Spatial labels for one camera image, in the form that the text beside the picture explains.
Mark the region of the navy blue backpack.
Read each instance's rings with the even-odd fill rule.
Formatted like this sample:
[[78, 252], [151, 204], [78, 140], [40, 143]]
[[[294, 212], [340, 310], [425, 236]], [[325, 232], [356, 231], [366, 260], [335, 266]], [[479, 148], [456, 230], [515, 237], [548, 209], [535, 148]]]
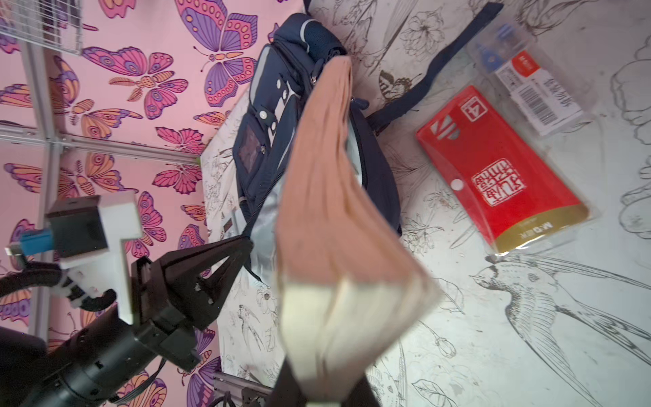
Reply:
[[[442, 69], [503, 10], [486, 3], [466, 29], [430, 62], [424, 79], [397, 100], [369, 116], [368, 103], [353, 98], [346, 111], [345, 149], [362, 188], [396, 231], [400, 227], [397, 185], [376, 140], [379, 132], [420, 103]], [[326, 64], [347, 50], [337, 37], [304, 13], [291, 15], [264, 46], [249, 88], [249, 105], [233, 145], [239, 207], [246, 226], [242, 235], [253, 242], [244, 266], [266, 285], [276, 273], [275, 226], [283, 177], [296, 130]]]

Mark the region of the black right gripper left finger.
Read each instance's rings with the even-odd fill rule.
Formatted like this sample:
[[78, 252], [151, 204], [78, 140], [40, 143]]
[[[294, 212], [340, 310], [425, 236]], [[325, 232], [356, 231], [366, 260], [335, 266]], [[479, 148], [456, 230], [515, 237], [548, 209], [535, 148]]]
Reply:
[[288, 360], [283, 361], [276, 384], [267, 397], [266, 407], [306, 407], [307, 399], [303, 395]]

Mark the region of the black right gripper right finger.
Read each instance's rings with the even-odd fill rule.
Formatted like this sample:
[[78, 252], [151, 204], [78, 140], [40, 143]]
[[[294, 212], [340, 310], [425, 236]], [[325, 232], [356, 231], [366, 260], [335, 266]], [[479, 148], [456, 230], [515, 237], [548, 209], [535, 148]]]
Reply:
[[380, 407], [366, 376], [358, 382], [350, 394], [351, 407]]

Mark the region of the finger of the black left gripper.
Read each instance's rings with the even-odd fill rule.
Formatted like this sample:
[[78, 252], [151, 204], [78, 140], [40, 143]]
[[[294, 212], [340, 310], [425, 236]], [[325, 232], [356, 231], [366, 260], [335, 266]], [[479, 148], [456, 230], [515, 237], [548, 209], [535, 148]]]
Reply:
[[152, 264], [152, 318], [175, 329], [204, 330], [220, 315], [253, 243], [232, 237], [169, 252]]

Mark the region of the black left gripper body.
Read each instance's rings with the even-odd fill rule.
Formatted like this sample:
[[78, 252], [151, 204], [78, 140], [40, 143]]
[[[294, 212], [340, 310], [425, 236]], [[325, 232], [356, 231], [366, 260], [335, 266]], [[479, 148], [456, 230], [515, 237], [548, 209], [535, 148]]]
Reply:
[[152, 318], [152, 264], [132, 265], [136, 322], [129, 325], [108, 310], [52, 354], [28, 368], [20, 381], [22, 406], [100, 406], [155, 359], [191, 371], [200, 362], [198, 329], [163, 327]]

